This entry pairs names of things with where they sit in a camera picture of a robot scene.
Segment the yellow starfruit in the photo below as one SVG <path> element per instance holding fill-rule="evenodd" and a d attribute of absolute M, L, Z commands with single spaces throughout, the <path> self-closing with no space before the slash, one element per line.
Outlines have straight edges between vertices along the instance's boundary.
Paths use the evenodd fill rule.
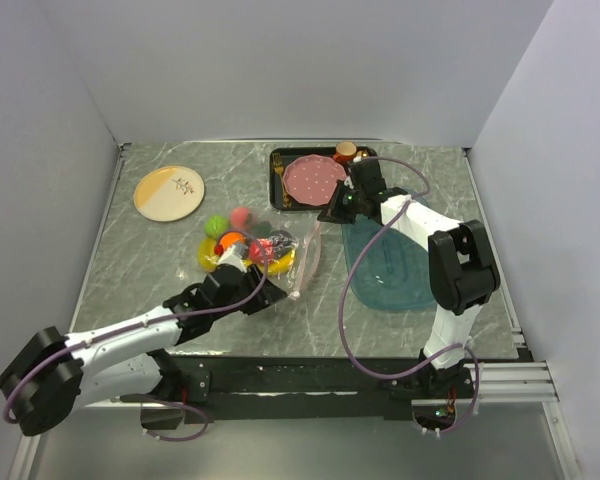
<path fill-rule="evenodd" d="M 197 262 L 205 272 L 212 272 L 219 260 L 215 253 L 216 241 L 210 237 L 204 237 L 197 249 Z"/>

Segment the orange fruit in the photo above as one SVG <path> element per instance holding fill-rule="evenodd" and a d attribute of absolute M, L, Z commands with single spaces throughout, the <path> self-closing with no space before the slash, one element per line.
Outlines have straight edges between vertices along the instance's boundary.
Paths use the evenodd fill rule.
<path fill-rule="evenodd" d="M 245 236 L 239 232 L 228 232 L 219 239 L 219 244 L 224 250 L 228 250 L 236 243 L 245 243 Z"/>

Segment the red cracked fruit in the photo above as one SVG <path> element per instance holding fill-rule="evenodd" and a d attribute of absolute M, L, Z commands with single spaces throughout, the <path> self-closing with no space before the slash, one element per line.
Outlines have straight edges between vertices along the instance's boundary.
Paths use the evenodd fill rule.
<path fill-rule="evenodd" d="M 249 246 L 249 259 L 255 263 L 264 263 L 275 257 L 274 243 L 269 238 L 261 238 L 252 241 Z"/>

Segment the yellow banana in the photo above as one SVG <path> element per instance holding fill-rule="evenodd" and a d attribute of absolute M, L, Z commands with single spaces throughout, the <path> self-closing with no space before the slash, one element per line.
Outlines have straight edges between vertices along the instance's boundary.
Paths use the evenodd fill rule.
<path fill-rule="evenodd" d="M 271 259 L 268 262 L 268 275 L 287 274 L 294 266 L 295 257 L 295 251 L 292 250 L 279 259 Z"/>

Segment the green lime fruit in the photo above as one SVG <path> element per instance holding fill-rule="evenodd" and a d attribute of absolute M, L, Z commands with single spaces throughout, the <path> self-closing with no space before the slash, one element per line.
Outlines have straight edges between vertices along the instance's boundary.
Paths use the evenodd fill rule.
<path fill-rule="evenodd" d="M 222 215 L 210 216 L 204 225 L 204 233 L 207 237 L 218 240 L 230 227 L 229 219 Z"/>

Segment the pink peach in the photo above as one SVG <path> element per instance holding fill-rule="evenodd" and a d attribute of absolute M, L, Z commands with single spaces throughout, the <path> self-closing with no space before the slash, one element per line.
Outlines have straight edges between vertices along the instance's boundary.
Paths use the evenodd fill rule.
<path fill-rule="evenodd" d="M 229 222 L 232 228 L 249 232 L 257 224 L 257 218 L 250 208 L 238 206 L 230 212 Z"/>

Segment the dark purple passion fruit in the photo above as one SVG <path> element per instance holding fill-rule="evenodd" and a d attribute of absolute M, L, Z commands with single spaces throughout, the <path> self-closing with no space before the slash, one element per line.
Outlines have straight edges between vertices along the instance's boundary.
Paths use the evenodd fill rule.
<path fill-rule="evenodd" d="M 295 237 L 286 230 L 274 230 L 267 237 L 271 243 L 273 252 L 277 255 L 284 256 L 295 246 Z"/>

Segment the clear zip top bag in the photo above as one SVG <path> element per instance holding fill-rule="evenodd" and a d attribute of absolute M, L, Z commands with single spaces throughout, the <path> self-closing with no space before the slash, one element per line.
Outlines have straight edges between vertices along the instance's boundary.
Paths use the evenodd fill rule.
<path fill-rule="evenodd" d="M 230 250 L 244 266 L 257 266 L 293 300 L 301 298 L 321 259 L 321 224 L 303 215 L 284 216 L 238 206 L 210 216 L 197 249 L 199 266 L 207 273 Z"/>

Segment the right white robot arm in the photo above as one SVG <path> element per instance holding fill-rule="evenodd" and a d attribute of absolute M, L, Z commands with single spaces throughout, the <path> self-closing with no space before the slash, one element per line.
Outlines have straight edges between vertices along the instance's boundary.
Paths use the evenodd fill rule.
<path fill-rule="evenodd" d="M 400 188 L 388 188 L 381 161 L 408 168 L 421 179 L 424 190 L 409 194 Z M 501 285 L 486 227 L 478 220 L 461 222 L 446 217 L 422 204 L 419 199 L 430 193 L 430 183 L 405 161 L 370 156 L 350 163 L 348 171 L 349 179 L 337 183 L 318 220 L 353 224 L 363 215 L 381 228 L 359 253 L 340 294 L 337 319 L 345 353 L 356 368 L 381 380 L 405 378 L 422 369 L 417 375 L 419 390 L 429 398 L 440 398 L 453 384 L 449 369 L 459 366 L 470 352 L 468 341 L 476 317 Z M 381 374 L 362 365 L 353 355 L 345 334 L 344 304 L 360 263 L 390 230 L 409 238 L 427 253 L 429 286 L 437 309 L 420 363 L 401 373 Z"/>

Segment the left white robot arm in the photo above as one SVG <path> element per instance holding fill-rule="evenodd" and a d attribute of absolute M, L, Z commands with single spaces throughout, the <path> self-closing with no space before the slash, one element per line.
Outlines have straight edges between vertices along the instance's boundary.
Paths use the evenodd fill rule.
<path fill-rule="evenodd" d="M 0 374 L 3 418 L 33 437 L 115 397 L 188 400 L 193 382 L 168 349 L 205 335 L 227 315 L 253 315 L 286 297 L 256 266 L 221 265 L 132 319 L 71 334 L 45 328 Z"/>

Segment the orange cup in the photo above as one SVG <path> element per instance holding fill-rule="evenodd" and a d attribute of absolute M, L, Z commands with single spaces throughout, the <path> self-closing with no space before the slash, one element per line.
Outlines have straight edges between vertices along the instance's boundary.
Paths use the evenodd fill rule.
<path fill-rule="evenodd" d="M 339 164 L 346 164 L 353 160 L 358 152 L 357 146 L 351 141 L 343 141 L 336 145 L 333 160 Z"/>

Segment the pink dotted plate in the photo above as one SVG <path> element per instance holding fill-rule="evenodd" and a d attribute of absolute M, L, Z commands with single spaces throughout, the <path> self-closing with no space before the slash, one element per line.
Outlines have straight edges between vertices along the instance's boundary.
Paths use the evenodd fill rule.
<path fill-rule="evenodd" d="M 345 169 L 332 158 L 312 154 L 286 167 L 282 183 L 296 202 L 320 207 L 330 201 L 338 182 L 346 178 Z"/>

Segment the black serving tray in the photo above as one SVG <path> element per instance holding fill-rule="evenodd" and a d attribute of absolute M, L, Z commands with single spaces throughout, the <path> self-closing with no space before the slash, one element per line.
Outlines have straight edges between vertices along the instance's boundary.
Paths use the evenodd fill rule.
<path fill-rule="evenodd" d="M 335 146 L 301 146 L 301 147 L 278 147 L 275 148 L 269 155 L 269 201 L 270 204 L 281 212 L 300 212 L 300 211 L 318 211 L 325 205 L 320 207 L 314 207 L 304 205 L 296 202 L 290 197 L 291 206 L 284 208 L 282 203 L 282 191 L 278 176 L 273 170 L 273 153 L 278 152 L 281 155 L 282 163 L 284 167 L 288 167 L 294 160 L 307 156 L 307 155 L 320 155 L 324 157 L 330 157 L 333 159 L 335 153 Z M 361 146 L 358 148 L 356 157 L 346 164 L 340 164 L 347 173 L 348 166 L 354 163 L 355 160 L 359 160 L 369 155 L 375 155 L 376 151 L 372 148 Z"/>

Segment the blue transparent plastic tray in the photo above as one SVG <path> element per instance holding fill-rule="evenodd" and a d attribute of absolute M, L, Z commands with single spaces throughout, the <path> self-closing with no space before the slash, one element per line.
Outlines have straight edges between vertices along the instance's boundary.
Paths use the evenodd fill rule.
<path fill-rule="evenodd" d="M 350 288 L 365 306 L 403 312 L 436 305 L 429 285 L 428 254 L 396 230 L 389 230 L 367 252 L 358 267 L 356 259 L 381 229 L 360 215 L 354 224 L 341 227 Z"/>

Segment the gold fork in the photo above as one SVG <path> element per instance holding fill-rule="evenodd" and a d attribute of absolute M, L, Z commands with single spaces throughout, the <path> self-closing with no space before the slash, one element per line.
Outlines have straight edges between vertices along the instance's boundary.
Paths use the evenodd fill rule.
<path fill-rule="evenodd" d="M 276 175 L 278 176 L 279 181 L 280 181 L 283 207 L 284 208 L 290 207 L 291 206 L 290 196 L 286 190 L 286 187 L 285 187 L 284 181 L 283 181 L 285 167 L 282 163 L 281 155 L 278 152 L 273 153 L 273 170 L 276 173 Z"/>

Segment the yellow white floral plate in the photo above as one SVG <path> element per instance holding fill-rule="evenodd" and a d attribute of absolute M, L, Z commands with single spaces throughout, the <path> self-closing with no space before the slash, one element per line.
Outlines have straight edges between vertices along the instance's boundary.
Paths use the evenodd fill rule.
<path fill-rule="evenodd" d="M 172 222 L 193 213 L 201 205 L 204 195 L 204 180 L 196 171 L 184 166 L 166 166 L 140 180 L 133 203 L 149 220 Z"/>

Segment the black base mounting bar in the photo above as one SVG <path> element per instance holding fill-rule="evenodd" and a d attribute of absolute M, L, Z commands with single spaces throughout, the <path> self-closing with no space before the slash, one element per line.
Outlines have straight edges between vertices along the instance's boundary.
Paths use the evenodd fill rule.
<path fill-rule="evenodd" d="M 138 404 L 147 430 L 216 420 L 381 417 L 409 420 L 415 405 L 445 400 L 512 399 L 530 394 L 528 365 L 464 361 L 450 373 L 425 366 L 415 374 L 382 380 L 344 358 L 176 356 L 158 354 L 167 375 L 155 392 L 126 387 L 122 405 Z"/>

